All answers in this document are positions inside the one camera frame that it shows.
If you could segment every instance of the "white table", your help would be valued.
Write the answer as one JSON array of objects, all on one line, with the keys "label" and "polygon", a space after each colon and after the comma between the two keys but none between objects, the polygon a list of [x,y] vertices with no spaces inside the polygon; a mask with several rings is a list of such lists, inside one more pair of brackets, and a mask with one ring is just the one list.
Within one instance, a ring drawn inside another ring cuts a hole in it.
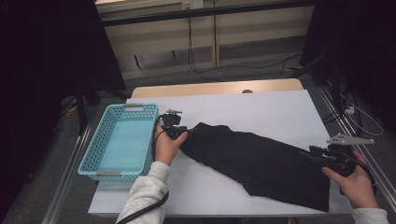
[{"label": "white table", "polygon": [[[180,125],[198,122],[228,125],[238,132],[251,132],[308,150],[326,147],[329,138],[307,91],[275,91],[250,94],[209,94],[132,98],[128,103],[157,103],[160,114],[169,108],[183,111]],[[299,205],[249,196],[242,186],[180,152],[172,163],[168,180],[168,217],[297,217],[324,212]],[[100,182],[89,213],[117,216],[132,183]],[[330,213],[351,212],[349,201],[333,182]]]}]

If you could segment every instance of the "white sleeve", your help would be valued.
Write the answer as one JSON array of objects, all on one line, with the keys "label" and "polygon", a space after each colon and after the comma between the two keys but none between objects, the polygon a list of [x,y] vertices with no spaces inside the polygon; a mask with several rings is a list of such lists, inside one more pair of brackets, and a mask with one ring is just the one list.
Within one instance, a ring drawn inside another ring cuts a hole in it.
[{"label": "white sleeve", "polygon": [[[129,191],[128,201],[122,208],[117,222],[125,217],[158,202],[168,192],[166,180],[170,175],[170,167],[163,162],[151,164],[148,175],[139,176]],[[165,216],[164,204],[129,223],[163,223]]]},{"label": "white sleeve", "polygon": [[389,224],[387,211],[380,208],[356,208],[352,211],[355,224]]}]

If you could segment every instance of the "human hand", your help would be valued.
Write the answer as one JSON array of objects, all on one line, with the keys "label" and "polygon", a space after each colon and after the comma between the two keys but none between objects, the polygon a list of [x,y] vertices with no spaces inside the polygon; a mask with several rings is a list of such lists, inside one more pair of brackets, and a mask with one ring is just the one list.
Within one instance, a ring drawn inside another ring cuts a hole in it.
[{"label": "human hand", "polygon": [[163,130],[160,122],[157,123],[155,130],[155,161],[161,161],[167,165],[171,165],[173,158],[178,153],[180,145],[187,139],[189,134],[184,132],[176,140],[172,140]]},{"label": "human hand", "polygon": [[[354,150],[353,154],[357,160],[367,164],[366,159],[364,159],[359,152]],[[370,177],[359,165],[356,166],[352,175],[348,177],[343,177],[327,167],[323,167],[322,172],[340,186],[353,208],[379,207],[373,192]]]}]

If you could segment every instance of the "metal frame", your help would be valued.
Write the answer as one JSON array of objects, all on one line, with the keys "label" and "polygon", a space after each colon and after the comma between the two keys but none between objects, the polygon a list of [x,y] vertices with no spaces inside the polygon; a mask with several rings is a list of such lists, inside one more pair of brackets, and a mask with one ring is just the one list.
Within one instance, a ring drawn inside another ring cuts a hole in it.
[{"label": "metal frame", "polygon": [[[324,91],[323,89],[319,89],[319,91],[321,93],[320,96],[322,97],[324,103],[329,108],[329,110],[332,111],[332,115],[335,118],[338,118],[338,112],[332,104],[332,95],[328,91]],[[336,121],[338,122],[338,125],[340,126],[344,134],[352,135],[354,133],[352,125],[347,119],[337,119]],[[389,205],[393,208],[393,211],[396,212],[396,188],[390,182],[388,177],[384,174],[384,172],[379,167],[378,163],[375,161],[374,157],[365,145],[355,145],[353,147],[357,149],[367,160],[368,166],[378,185],[378,188],[388,200]]]},{"label": "metal frame", "polygon": [[170,21],[177,19],[215,16],[215,15],[233,14],[233,13],[241,13],[241,12],[264,11],[264,10],[273,10],[273,9],[281,9],[281,8],[289,8],[289,7],[308,7],[308,6],[313,6],[317,2],[318,1],[315,0],[284,0],[284,1],[269,2],[269,3],[250,4],[244,6],[208,7],[208,8],[194,9],[194,10],[166,12],[166,13],[158,13],[158,14],[151,14],[144,16],[136,16],[136,17],[119,17],[119,18],[102,19],[102,24],[104,26],[117,26],[117,25],[149,22],[149,21]]}]

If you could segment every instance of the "black garment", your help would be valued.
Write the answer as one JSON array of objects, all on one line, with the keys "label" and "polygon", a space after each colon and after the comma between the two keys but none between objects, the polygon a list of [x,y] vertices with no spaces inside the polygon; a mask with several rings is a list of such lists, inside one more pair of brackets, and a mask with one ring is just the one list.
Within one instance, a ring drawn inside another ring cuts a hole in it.
[{"label": "black garment", "polygon": [[180,149],[241,183],[252,196],[329,211],[330,180],[309,152],[254,133],[199,123]]}]

